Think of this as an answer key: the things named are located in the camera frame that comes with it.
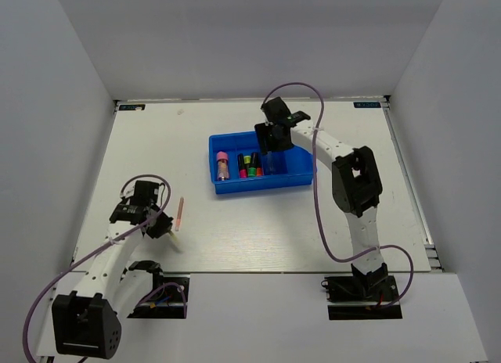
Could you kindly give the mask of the pale yellow pen tube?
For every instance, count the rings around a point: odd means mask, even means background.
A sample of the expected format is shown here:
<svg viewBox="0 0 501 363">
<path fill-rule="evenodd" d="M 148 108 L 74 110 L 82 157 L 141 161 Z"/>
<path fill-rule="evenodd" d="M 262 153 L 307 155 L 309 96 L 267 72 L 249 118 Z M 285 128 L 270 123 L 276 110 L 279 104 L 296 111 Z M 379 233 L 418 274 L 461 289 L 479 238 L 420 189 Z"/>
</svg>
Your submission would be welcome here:
<svg viewBox="0 0 501 363">
<path fill-rule="evenodd" d="M 173 231 L 170 231 L 168 233 L 168 236 L 169 236 L 169 244 L 171 245 L 171 248 L 176 252 L 176 253 L 183 253 L 184 250 L 183 250 L 183 247 L 182 247 L 182 243 L 181 241 L 179 240 L 179 238 L 177 237 L 177 235 L 173 232 Z"/>
</svg>

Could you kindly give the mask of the tan pencil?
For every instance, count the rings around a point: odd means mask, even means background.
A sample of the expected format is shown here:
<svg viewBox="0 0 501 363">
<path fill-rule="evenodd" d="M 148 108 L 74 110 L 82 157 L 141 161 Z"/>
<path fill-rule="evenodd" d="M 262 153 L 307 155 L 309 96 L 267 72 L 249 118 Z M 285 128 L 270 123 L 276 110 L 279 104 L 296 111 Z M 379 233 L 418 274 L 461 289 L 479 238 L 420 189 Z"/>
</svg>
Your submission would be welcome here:
<svg viewBox="0 0 501 363">
<path fill-rule="evenodd" d="M 176 216 L 176 220 L 175 220 L 175 231 L 176 232 L 179 231 L 181 223 L 182 223 L 182 212 L 183 212 L 184 202 L 185 202 L 185 198 L 183 196 L 181 196 L 179 199 L 178 211 L 177 211 L 177 216 Z"/>
</svg>

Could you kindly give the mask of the yellow cap black highlighter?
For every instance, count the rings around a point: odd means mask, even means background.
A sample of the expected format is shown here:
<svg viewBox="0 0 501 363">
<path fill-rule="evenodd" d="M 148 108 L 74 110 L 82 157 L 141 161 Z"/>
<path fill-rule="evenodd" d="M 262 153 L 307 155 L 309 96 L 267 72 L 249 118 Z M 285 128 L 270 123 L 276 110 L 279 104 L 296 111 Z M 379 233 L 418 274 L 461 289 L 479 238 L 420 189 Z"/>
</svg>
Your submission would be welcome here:
<svg viewBox="0 0 501 363">
<path fill-rule="evenodd" d="M 250 164 L 251 164 L 251 156 L 244 156 L 243 162 L 244 162 L 245 168 L 248 169 Z"/>
</svg>

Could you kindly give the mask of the orange cap black highlighter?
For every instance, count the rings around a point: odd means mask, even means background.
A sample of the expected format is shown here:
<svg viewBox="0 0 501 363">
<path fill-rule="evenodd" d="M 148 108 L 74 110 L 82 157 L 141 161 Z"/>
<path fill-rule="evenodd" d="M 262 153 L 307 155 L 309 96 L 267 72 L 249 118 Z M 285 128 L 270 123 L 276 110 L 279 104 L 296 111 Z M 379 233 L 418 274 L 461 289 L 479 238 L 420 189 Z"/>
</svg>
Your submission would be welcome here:
<svg viewBox="0 0 501 363">
<path fill-rule="evenodd" d="M 251 162 L 249 167 L 255 167 L 257 169 L 257 176 L 256 177 L 261 177 L 262 176 L 262 167 L 261 167 L 261 160 L 259 153 L 253 152 L 251 154 Z"/>
</svg>

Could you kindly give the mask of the pink cap black highlighter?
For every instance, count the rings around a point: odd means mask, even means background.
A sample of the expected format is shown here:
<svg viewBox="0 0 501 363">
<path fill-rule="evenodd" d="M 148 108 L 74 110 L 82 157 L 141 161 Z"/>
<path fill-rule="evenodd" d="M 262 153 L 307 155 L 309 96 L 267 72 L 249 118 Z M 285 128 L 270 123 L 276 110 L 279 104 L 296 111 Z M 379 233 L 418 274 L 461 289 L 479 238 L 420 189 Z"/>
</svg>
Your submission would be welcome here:
<svg viewBox="0 0 501 363">
<path fill-rule="evenodd" d="M 242 153 L 239 153 L 237 156 L 237 163 L 238 163 L 238 171 L 239 171 L 239 177 L 240 178 L 247 178 L 247 168 L 245 164 L 245 158 Z"/>
</svg>

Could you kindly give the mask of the crayon bottle pink cap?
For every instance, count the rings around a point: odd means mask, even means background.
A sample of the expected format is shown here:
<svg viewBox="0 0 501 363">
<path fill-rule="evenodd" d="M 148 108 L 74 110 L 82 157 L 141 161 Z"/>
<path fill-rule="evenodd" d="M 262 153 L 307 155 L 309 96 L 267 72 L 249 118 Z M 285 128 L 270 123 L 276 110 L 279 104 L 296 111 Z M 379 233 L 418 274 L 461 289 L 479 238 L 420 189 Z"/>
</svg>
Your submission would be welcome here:
<svg viewBox="0 0 501 363">
<path fill-rule="evenodd" d="M 217 180 L 219 182 L 230 179 L 229 174 L 229 156 L 226 152 L 219 151 L 216 156 L 217 160 Z"/>
</svg>

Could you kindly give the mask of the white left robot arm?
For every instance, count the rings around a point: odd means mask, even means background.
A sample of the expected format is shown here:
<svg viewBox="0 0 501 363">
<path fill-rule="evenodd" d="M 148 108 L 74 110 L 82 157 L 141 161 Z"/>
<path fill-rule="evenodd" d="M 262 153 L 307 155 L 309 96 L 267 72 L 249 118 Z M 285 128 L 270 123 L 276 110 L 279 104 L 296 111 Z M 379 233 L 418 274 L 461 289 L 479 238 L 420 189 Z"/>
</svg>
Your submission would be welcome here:
<svg viewBox="0 0 501 363">
<path fill-rule="evenodd" d="M 130 191 L 109 217 L 104 248 L 79 283 L 52 302 L 52 325 L 58 354 L 110 359 L 121 341 L 121 319 L 145 297 L 155 300 L 165 291 L 156 261 L 134 261 L 132 254 L 146 239 L 171 233 L 173 219 L 163 211 L 171 188 L 164 181 L 135 178 Z"/>
</svg>

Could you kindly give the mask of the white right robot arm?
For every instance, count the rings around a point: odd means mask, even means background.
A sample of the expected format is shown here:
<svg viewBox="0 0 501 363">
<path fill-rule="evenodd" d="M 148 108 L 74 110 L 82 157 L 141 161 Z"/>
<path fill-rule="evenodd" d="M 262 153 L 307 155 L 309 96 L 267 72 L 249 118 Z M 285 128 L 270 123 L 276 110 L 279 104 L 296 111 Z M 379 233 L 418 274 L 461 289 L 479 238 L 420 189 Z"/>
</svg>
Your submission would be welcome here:
<svg viewBox="0 0 501 363">
<path fill-rule="evenodd" d="M 263 102 L 261 110 L 266 121 L 254 130 L 263 155 L 299 147 L 314 156 L 313 165 L 320 162 L 330 167 L 333 200 L 347 219 L 352 245 L 352 257 L 337 262 L 351 264 L 359 297 L 374 298 L 387 278 L 387 265 L 377 231 L 383 188 L 372 149 L 354 148 L 334 138 L 312 124 L 308 114 L 291 113 L 280 97 Z"/>
</svg>

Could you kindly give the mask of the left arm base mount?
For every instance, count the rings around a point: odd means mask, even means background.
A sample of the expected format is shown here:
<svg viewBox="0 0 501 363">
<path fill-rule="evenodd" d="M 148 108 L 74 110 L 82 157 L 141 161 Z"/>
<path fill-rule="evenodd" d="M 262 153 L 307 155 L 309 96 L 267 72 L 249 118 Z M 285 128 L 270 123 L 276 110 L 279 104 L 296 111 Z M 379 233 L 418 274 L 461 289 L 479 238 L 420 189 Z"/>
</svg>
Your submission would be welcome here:
<svg viewBox="0 0 501 363">
<path fill-rule="evenodd" d="M 153 295 L 136 306 L 130 319 L 186 319 L 189 275 L 161 275 L 153 283 Z"/>
</svg>

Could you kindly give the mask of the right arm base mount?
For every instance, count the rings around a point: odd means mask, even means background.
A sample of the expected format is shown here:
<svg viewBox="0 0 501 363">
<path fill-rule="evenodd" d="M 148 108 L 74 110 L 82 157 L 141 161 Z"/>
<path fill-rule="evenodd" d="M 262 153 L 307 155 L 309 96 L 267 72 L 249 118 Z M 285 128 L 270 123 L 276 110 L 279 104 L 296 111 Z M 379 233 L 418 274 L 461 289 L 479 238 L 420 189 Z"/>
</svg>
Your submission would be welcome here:
<svg viewBox="0 0 501 363">
<path fill-rule="evenodd" d="M 328 276 L 321 281 L 321 286 L 326 291 L 330 321 L 402 319 L 394 276 L 389 276 L 369 292 L 351 276 Z"/>
</svg>

